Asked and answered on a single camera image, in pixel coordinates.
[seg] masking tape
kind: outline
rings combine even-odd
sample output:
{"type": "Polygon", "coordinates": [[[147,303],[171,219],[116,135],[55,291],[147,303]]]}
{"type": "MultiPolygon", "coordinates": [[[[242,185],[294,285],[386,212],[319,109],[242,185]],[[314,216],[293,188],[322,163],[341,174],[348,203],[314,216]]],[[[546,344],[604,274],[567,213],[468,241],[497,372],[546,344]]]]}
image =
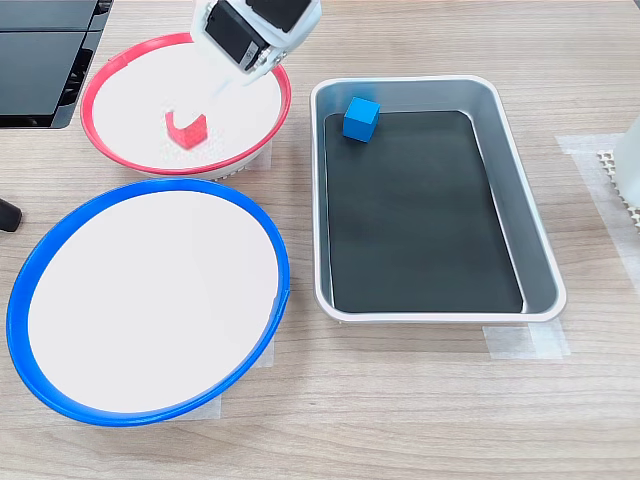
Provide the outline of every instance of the masking tape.
{"type": "Polygon", "coordinates": [[[563,152],[573,158],[622,264],[640,294],[640,236],[634,226],[636,222],[623,199],[618,196],[605,166],[598,159],[598,152],[612,151],[622,136],[623,134],[572,135],[556,137],[556,140],[563,152]]]}
{"type": "MultiPolygon", "coordinates": [[[[268,368],[273,367],[273,362],[276,356],[276,348],[273,340],[269,342],[267,348],[265,348],[260,358],[256,360],[251,368],[268,368]]],[[[191,410],[184,415],[173,418],[169,421],[182,422],[191,420],[216,420],[222,417],[222,395],[218,395],[213,400],[205,403],[204,405],[191,410]]]]}
{"type": "Polygon", "coordinates": [[[562,360],[571,355],[560,320],[519,327],[483,327],[493,360],[562,360]]]}

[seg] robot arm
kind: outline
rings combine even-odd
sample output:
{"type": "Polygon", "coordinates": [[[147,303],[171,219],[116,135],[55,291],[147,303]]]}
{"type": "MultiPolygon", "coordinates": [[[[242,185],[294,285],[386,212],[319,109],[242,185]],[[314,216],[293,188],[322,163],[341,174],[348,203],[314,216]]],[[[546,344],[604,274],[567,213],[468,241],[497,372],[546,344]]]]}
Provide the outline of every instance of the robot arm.
{"type": "Polygon", "coordinates": [[[320,0],[195,0],[191,37],[216,69],[247,85],[297,48],[321,15],[320,0]]]}

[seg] wood grain surface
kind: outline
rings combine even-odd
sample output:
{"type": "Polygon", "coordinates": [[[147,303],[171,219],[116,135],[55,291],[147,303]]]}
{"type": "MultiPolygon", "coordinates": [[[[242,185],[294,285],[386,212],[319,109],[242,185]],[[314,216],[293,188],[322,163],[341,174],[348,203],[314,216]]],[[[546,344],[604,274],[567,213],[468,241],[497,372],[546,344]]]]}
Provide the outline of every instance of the wood grain surface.
{"type": "MultiPolygon", "coordinates": [[[[273,168],[224,182],[267,210],[289,249],[275,366],[225,393],[220,420],[106,429],[41,404],[0,335],[1,479],[640,478],[640,302],[554,138],[622,132],[640,113],[638,8],[333,0],[324,10],[285,64],[294,98],[273,168]],[[569,292],[563,361],[491,360],[480,326],[339,325],[314,301],[311,89],[341,76],[456,73],[502,96],[569,292]]],[[[91,73],[189,23],[188,2],[117,0],[91,73]]],[[[141,178],[96,151],[77,111],[63,130],[0,130],[0,197],[25,213],[17,233],[0,234],[0,317],[57,221],[141,178]]]]}

